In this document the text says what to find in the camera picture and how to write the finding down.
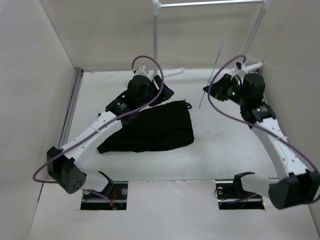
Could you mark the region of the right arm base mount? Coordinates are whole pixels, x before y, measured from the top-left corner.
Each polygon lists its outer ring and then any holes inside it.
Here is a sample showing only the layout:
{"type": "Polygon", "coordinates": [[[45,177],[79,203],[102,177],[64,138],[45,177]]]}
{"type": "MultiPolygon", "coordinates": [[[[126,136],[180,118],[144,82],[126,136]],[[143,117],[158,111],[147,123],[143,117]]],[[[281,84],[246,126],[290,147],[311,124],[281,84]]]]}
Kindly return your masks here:
{"type": "Polygon", "coordinates": [[[264,210],[263,198],[253,192],[237,193],[232,180],[216,180],[214,196],[219,210],[264,210]]]}

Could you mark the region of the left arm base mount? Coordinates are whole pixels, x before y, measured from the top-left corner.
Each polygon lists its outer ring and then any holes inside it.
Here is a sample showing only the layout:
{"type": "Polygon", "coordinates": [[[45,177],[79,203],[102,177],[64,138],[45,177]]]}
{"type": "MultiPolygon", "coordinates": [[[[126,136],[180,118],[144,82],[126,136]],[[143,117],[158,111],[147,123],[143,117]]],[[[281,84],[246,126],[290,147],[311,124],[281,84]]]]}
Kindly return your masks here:
{"type": "Polygon", "coordinates": [[[114,181],[104,192],[97,194],[84,191],[80,204],[83,211],[125,211],[127,209],[129,183],[114,181]]]}

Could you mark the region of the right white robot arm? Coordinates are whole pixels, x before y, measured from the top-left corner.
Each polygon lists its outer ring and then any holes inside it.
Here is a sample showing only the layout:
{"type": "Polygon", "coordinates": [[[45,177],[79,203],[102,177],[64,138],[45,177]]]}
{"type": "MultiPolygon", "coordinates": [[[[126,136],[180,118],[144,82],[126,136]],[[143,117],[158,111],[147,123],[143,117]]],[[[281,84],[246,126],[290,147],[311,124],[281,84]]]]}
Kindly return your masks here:
{"type": "Polygon", "coordinates": [[[225,74],[218,82],[205,86],[208,97],[233,101],[240,106],[239,122],[249,126],[265,148],[275,168],[277,179],[260,177],[254,172],[238,173],[232,192],[238,198],[249,194],[268,197],[278,210],[317,201],[320,173],[311,171],[298,158],[300,152],[288,143],[276,114],[263,102],[265,82],[261,75],[248,73],[243,79],[225,74]]]}

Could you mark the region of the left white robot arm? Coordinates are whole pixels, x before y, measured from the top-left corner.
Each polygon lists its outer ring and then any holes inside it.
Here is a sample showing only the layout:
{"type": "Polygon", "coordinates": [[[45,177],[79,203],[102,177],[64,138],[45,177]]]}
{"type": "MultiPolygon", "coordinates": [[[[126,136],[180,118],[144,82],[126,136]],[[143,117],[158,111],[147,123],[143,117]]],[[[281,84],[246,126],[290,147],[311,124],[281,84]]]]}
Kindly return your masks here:
{"type": "Polygon", "coordinates": [[[159,105],[173,95],[174,91],[159,75],[134,75],[127,89],[106,106],[90,127],[60,149],[53,146],[47,151],[49,176],[68,194],[94,190],[100,199],[108,199],[112,195],[112,186],[108,184],[111,180],[101,171],[86,171],[85,161],[108,137],[138,116],[137,108],[159,105]]]}

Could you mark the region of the light blue wire hanger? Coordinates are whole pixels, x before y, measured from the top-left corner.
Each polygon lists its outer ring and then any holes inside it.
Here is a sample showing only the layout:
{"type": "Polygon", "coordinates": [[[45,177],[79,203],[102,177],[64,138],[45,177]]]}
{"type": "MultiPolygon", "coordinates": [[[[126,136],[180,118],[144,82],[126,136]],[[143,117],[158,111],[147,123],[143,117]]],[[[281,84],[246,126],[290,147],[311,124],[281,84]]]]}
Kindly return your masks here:
{"type": "MultiPolygon", "coordinates": [[[[213,65],[213,69],[212,69],[211,75],[210,75],[210,77],[209,77],[208,80],[207,80],[206,87],[209,86],[209,84],[210,84],[213,76],[215,75],[215,70],[216,70],[216,68],[217,68],[218,60],[219,60],[219,58],[220,58],[220,55],[221,55],[222,49],[223,49],[223,47],[224,47],[225,41],[226,41],[226,40],[223,39],[222,42],[221,42],[219,51],[218,51],[217,56],[216,56],[215,61],[214,61],[214,65],[213,65]]],[[[203,103],[205,94],[206,94],[206,93],[203,92],[203,94],[202,94],[202,96],[201,96],[201,99],[200,99],[200,103],[199,103],[199,105],[198,105],[198,109],[201,108],[201,105],[202,105],[202,103],[203,103]]]]}

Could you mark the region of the black trousers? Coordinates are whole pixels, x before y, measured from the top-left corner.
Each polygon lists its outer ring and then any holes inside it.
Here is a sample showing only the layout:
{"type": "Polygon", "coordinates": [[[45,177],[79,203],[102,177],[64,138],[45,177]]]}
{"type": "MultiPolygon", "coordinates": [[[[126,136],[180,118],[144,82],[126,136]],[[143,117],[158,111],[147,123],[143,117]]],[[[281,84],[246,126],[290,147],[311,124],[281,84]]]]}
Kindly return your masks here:
{"type": "Polygon", "coordinates": [[[192,108],[185,100],[178,100],[143,110],[100,144],[97,151],[141,153],[186,147],[195,140],[192,108]]]}

